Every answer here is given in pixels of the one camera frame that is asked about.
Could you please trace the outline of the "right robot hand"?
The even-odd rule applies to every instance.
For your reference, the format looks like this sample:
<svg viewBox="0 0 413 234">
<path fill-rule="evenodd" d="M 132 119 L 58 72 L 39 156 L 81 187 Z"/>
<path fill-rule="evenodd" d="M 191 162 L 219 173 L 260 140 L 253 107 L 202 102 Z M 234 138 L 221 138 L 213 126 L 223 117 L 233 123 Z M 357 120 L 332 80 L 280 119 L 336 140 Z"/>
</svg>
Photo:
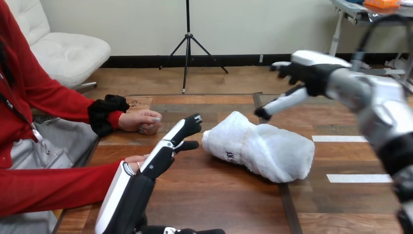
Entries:
<svg viewBox="0 0 413 234">
<path fill-rule="evenodd" d="M 291 55 L 291 60 L 274 62 L 270 71 L 277 71 L 278 77 L 289 77 L 293 88 L 278 98 L 255 109 L 254 114 L 264 120 L 285 109 L 304 102 L 309 97 L 326 96 L 330 75 L 337 69 L 351 68 L 343 59 L 321 52 L 299 50 Z"/>
</svg>

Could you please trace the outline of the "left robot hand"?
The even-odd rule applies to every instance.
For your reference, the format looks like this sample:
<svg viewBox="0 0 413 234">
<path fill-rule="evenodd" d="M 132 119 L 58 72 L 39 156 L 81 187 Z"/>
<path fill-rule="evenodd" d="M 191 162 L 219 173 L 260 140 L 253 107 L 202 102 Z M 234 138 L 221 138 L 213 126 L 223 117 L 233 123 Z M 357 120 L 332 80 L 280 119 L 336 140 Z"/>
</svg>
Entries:
<svg viewBox="0 0 413 234">
<path fill-rule="evenodd" d="M 146 161 L 134 171 L 121 161 L 99 210 L 96 234 L 195 234 L 194 229 L 147 224 L 146 207 L 156 179 L 174 162 L 180 151 L 199 147 L 197 141 L 186 141 L 202 129 L 203 120 L 196 113 L 180 120 L 156 144 Z"/>
</svg>

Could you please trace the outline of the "person's hand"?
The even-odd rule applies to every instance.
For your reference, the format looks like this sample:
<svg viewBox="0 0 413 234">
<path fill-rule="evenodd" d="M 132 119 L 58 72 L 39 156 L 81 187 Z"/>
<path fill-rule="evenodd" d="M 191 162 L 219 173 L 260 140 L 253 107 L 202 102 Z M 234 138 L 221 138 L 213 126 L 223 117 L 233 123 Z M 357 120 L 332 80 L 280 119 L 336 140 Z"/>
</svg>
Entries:
<svg viewBox="0 0 413 234">
<path fill-rule="evenodd" d="M 162 115 L 156 111 L 144 109 L 123 113 L 118 128 L 125 132 L 138 132 L 143 135 L 154 135 L 161 126 Z"/>
<path fill-rule="evenodd" d="M 146 161 L 148 156 L 149 156 L 149 154 L 143 155 L 143 156 L 130 156 L 130 157 L 125 158 L 124 161 L 129 164 L 129 166 L 131 167 L 131 169 L 134 173 L 137 173 L 137 171 L 140 169 L 140 167 Z"/>
</svg>

